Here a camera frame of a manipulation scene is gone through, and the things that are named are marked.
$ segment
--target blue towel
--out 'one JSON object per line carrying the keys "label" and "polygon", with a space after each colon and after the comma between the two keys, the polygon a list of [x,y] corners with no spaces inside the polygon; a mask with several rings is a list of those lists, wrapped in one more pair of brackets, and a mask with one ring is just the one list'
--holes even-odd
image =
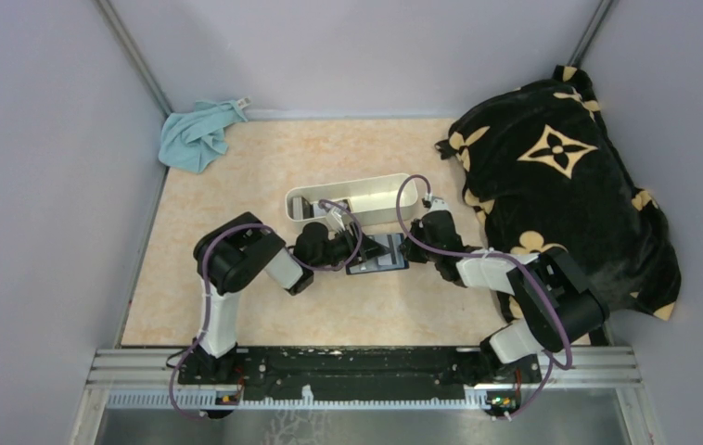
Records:
{"label": "blue towel", "polygon": [[224,128],[248,121],[242,112],[247,104],[247,98],[221,103],[198,101],[192,113],[172,113],[160,132],[158,159],[169,167],[203,172],[228,149]]}

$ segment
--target wooden table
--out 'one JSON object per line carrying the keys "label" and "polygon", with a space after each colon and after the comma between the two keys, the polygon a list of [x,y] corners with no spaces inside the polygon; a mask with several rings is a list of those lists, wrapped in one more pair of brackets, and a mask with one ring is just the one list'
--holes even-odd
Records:
{"label": "wooden table", "polygon": [[[192,251],[209,231],[251,211],[297,237],[286,192],[391,173],[422,173],[444,197],[466,244],[484,244],[461,200],[463,170],[434,143],[451,120],[256,121],[228,129],[229,150],[202,174],[171,170],[144,258],[123,345],[184,345],[197,333],[201,286]],[[418,184],[420,195],[424,186]],[[365,227],[400,232],[397,223]],[[348,276],[317,273],[290,296],[261,273],[242,296],[241,345],[475,345],[504,325],[489,291],[441,280],[432,265]]]}

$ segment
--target white tray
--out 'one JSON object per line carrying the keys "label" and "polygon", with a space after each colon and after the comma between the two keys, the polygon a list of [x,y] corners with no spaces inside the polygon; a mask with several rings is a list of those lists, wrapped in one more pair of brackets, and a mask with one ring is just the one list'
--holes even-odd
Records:
{"label": "white tray", "polygon": [[[351,206],[351,212],[360,220],[362,226],[394,223],[398,221],[398,217],[395,214],[395,197],[398,195],[398,188],[401,187],[403,181],[408,177],[409,175],[406,173],[396,173],[376,178],[347,181],[345,183],[292,188],[286,194],[286,216],[298,230],[305,224],[312,222],[320,222],[327,225],[323,216],[305,220],[292,218],[291,199],[293,197],[304,197],[312,203],[319,199],[332,201],[347,199]],[[401,195],[401,214],[405,221],[410,220],[415,215],[418,203],[417,186],[412,181],[404,188]],[[348,216],[344,216],[343,221],[348,223],[351,219]]]}

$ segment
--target white tag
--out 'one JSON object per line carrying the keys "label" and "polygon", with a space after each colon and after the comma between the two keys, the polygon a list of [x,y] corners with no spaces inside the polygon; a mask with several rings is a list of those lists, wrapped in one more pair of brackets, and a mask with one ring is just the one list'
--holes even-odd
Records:
{"label": "white tag", "polygon": [[250,105],[250,97],[245,96],[237,100],[236,105],[239,107],[239,109],[247,107],[248,105]]}

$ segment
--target black blanket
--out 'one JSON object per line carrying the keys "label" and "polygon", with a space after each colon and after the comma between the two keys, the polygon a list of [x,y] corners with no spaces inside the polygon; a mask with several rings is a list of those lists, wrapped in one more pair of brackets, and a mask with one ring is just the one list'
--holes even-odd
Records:
{"label": "black blanket", "polygon": [[[553,79],[486,100],[437,148],[467,171],[464,201],[490,247],[560,246],[612,311],[671,314],[681,276],[665,215],[624,168],[585,72],[556,67]],[[499,299],[507,321],[520,316]]]}

